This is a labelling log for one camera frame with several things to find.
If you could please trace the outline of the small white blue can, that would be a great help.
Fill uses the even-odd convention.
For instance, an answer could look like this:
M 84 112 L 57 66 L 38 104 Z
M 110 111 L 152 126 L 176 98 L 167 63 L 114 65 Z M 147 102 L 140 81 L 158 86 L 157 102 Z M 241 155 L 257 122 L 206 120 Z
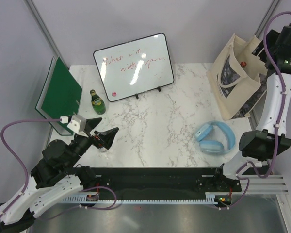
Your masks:
M 101 152 L 101 153 L 103 153 L 103 152 L 106 152 L 108 149 L 106 149 L 105 147 L 100 147 L 99 149 L 98 149 L 98 151 L 99 152 Z

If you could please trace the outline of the cola glass bottle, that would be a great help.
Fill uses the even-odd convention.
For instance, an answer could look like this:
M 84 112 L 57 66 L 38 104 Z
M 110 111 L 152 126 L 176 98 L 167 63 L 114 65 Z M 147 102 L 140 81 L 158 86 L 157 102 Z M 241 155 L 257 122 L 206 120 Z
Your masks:
M 247 67 L 247 63 L 246 62 L 240 62 L 240 65 L 243 69 L 245 69 Z

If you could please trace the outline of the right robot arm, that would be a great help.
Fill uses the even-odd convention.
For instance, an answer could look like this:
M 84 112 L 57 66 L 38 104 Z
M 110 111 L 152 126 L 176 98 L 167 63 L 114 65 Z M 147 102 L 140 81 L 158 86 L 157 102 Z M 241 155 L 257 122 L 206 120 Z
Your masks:
M 249 168 L 258 172 L 261 162 L 271 160 L 291 146 L 286 137 L 286 117 L 291 99 L 291 23 L 281 33 L 270 33 L 263 39 L 267 67 L 267 94 L 261 119 L 255 130 L 245 132 L 240 138 L 238 153 L 215 171 L 213 187 L 224 191 L 235 184 Z

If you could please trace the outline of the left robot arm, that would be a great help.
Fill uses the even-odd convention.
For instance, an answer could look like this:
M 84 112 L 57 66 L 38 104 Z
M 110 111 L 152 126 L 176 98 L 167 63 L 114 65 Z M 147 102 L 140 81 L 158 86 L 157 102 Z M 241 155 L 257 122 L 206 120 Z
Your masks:
M 108 150 L 119 128 L 91 134 L 102 121 L 100 117 L 84 119 L 79 115 L 72 115 L 48 121 L 66 124 L 75 135 L 70 144 L 62 140 L 51 141 L 42 152 L 43 158 L 32 171 L 27 170 L 4 138 L 7 128 L 21 122 L 18 120 L 9 123 L 1 130 L 3 144 L 23 168 L 25 183 L 9 201 L 0 204 L 0 233 L 20 233 L 64 198 L 77 192 L 103 189 L 92 168 L 75 165 L 91 146 Z

